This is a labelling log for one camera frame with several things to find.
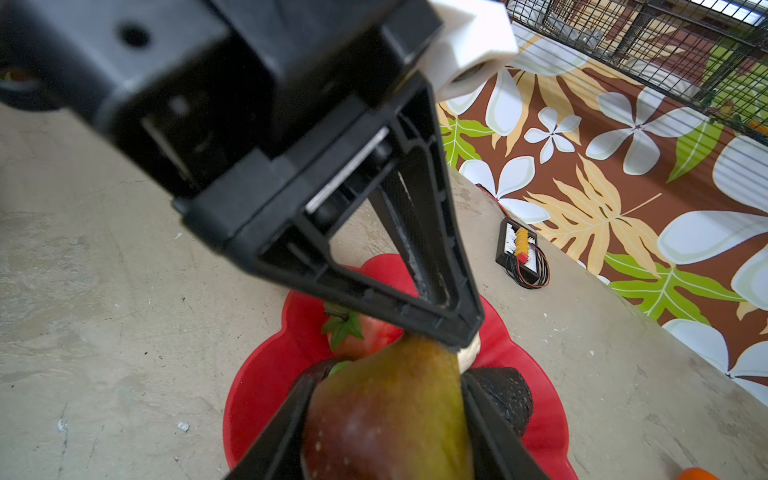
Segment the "white plastic mount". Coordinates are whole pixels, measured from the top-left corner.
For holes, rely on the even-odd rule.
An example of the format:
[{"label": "white plastic mount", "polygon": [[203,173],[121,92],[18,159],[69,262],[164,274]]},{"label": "white plastic mount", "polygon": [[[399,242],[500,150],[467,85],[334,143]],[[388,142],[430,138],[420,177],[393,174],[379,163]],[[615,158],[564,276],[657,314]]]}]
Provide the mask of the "white plastic mount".
[{"label": "white plastic mount", "polygon": [[518,53],[507,8],[492,0],[430,0],[443,30],[417,68],[437,101],[468,94]]}]

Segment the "fruit bowl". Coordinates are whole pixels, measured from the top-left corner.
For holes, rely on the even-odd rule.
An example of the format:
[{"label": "fruit bowl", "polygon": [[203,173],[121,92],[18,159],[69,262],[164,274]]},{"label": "fruit bowl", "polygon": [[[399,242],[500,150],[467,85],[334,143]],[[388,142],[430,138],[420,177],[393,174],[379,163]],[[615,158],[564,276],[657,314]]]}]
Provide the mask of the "fruit bowl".
[{"label": "fruit bowl", "polygon": [[[409,295],[416,289],[399,255],[368,260],[361,273]],[[485,298],[480,353],[473,367],[516,368],[531,389],[534,410],[522,443],[552,480],[577,476],[568,462],[568,421],[557,391],[544,370],[516,343]],[[332,358],[320,333],[326,321],[323,302],[291,291],[283,305],[283,328],[250,354],[230,388],[224,408],[223,440],[227,464],[233,468],[288,396],[293,380],[315,363]]]}]

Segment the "pear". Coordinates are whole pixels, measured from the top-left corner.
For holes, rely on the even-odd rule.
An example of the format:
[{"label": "pear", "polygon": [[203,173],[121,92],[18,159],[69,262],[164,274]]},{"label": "pear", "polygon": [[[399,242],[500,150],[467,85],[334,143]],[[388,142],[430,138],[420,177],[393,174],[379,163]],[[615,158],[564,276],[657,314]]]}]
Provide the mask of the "pear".
[{"label": "pear", "polygon": [[312,394],[306,480],[472,480],[455,353],[412,333],[324,379]]}]

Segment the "yellow connector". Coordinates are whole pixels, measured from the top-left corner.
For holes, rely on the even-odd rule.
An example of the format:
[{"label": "yellow connector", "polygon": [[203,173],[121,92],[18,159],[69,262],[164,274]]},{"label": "yellow connector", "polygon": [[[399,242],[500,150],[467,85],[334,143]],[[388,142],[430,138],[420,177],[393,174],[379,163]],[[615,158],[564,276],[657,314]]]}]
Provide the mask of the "yellow connector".
[{"label": "yellow connector", "polygon": [[528,258],[528,231],[525,228],[518,228],[515,232],[515,257],[519,257],[521,253]]}]

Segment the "red wire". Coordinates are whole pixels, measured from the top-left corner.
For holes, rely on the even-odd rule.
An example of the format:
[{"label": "red wire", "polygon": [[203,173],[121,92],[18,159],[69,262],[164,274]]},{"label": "red wire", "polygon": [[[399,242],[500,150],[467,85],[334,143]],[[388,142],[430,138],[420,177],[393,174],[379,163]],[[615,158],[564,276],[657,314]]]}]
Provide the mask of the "red wire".
[{"label": "red wire", "polygon": [[[514,218],[512,218],[512,216],[509,214],[509,212],[507,212],[507,209],[506,209],[506,208],[504,208],[504,205],[502,205],[502,202],[498,201],[498,198],[496,198],[496,196],[495,196],[494,194],[492,194],[491,192],[489,192],[489,191],[488,191],[488,189],[486,189],[485,187],[483,187],[481,184],[475,184],[475,186],[476,186],[476,187],[479,187],[479,188],[480,188],[480,190],[484,191],[484,192],[485,192],[485,193],[486,193],[486,194],[487,194],[487,195],[488,195],[490,198],[492,198],[492,199],[493,199],[493,201],[494,201],[494,202],[496,202],[496,204],[498,205],[498,207],[502,209],[502,213],[504,214],[504,216],[505,216],[505,217],[507,217],[509,220],[514,220]],[[538,246],[538,245],[536,245],[535,243],[532,243],[531,245],[532,245],[532,246],[533,246],[533,247],[534,247],[536,250],[538,250],[538,252],[541,254],[541,259],[544,261],[544,263],[546,263],[546,264],[547,264],[547,270],[549,270],[549,262],[547,261],[547,257],[544,255],[544,252],[543,252],[543,251],[541,250],[541,248],[539,248],[539,246]],[[522,276],[522,272],[520,271],[520,262],[518,262],[518,261],[517,261],[517,258],[515,258],[515,261],[513,261],[512,263],[515,265],[515,270],[517,271],[517,274],[518,274],[518,278],[519,278],[520,280],[522,280],[522,281],[523,281],[523,282],[524,282],[526,285],[528,285],[529,287],[531,287],[531,288],[542,288],[543,286],[547,286],[547,285],[549,285],[549,280],[551,280],[551,275],[550,275],[550,277],[549,277],[549,278],[547,278],[547,283],[544,283],[543,285],[533,285],[533,284],[529,283],[529,282],[528,282],[528,281],[527,281],[527,280],[526,280],[526,279],[525,279],[525,278]]]}]

